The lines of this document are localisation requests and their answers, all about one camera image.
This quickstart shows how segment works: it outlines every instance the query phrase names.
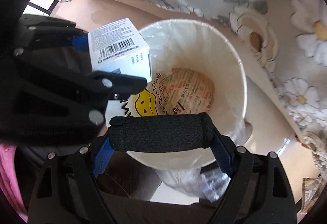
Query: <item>floral curtain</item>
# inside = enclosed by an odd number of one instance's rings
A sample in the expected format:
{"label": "floral curtain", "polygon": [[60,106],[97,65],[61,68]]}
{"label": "floral curtain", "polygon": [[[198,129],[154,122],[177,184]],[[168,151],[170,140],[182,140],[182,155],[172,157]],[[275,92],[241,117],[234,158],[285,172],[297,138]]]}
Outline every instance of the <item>floral curtain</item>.
{"label": "floral curtain", "polygon": [[266,71],[327,178],[327,5],[324,0],[145,0],[230,28]]}

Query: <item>foam grip handle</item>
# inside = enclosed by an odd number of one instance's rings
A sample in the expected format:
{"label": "foam grip handle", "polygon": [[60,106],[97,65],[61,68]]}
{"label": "foam grip handle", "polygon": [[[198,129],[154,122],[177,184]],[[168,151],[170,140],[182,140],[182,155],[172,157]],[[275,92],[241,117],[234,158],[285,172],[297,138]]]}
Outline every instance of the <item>foam grip handle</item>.
{"label": "foam grip handle", "polygon": [[210,147],[215,132],[207,113],[113,117],[106,133],[116,151],[179,152]]}

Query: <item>pink cloth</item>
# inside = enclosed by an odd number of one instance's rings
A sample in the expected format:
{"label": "pink cloth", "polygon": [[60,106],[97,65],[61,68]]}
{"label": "pink cloth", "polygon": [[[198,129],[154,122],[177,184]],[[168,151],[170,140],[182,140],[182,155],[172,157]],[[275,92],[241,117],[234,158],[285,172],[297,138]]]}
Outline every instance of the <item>pink cloth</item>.
{"label": "pink cloth", "polygon": [[0,144],[0,188],[10,205],[27,223],[27,211],[22,201],[15,172],[15,152],[16,146]]}

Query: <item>white box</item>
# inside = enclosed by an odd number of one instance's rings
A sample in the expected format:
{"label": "white box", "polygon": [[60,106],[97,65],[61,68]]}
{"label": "white box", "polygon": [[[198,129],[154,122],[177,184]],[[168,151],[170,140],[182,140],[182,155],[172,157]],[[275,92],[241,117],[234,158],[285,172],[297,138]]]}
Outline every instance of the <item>white box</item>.
{"label": "white box", "polygon": [[151,82],[150,48],[129,18],[88,33],[93,71],[144,77]]}

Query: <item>metal screw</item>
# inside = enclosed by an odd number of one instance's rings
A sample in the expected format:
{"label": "metal screw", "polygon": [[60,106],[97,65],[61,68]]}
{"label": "metal screw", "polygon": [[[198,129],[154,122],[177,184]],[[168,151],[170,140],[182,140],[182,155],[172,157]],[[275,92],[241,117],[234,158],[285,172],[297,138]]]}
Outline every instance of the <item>metal screw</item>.
{"label": "metal screw", "polygon": [[109,79],[103,79],[102,83],[107,87],[111,88],[112,87],[112,82]]}
{"label": "metal screw", "polygon": [[246,152],[246,148],[243,147],[243,146],[239,146],[239,147],[237,147],[237,151],[240,152],[240,153],[245,153]]}
{"label": "metal screw", "polygon": [[48,159],[53,159],[54,157],[55,157],[55,152],[50,152],[49,154],[48,154]]}
{"label": "metal screw", "polygon": [[81,154],[85,154],[85,153],[87,153],[89,151],[89,149],[87,148],[87,147],[81,147],[80,148],[80,153]]}
{"label": "metal screw", "polygon": [[16,49],[16,50],[14,50],[14,55],[15,55],[15,56],[19,56],[19,55],[21,55],[23,52],[24,52],[24,49],[23,49],[23,48],[18,48],[18,49]]}
{"label": "metal screw", "polygon": [[104,118],[101,112],[98,110],[92,110],[89,112],[89,119],[95,125],[102,125]]}
{"label": "metal screw", "polygon": [[275,152],[270,152],[269,153],[269,156],[272,158],[272,159],[277,159],[277,154]]}

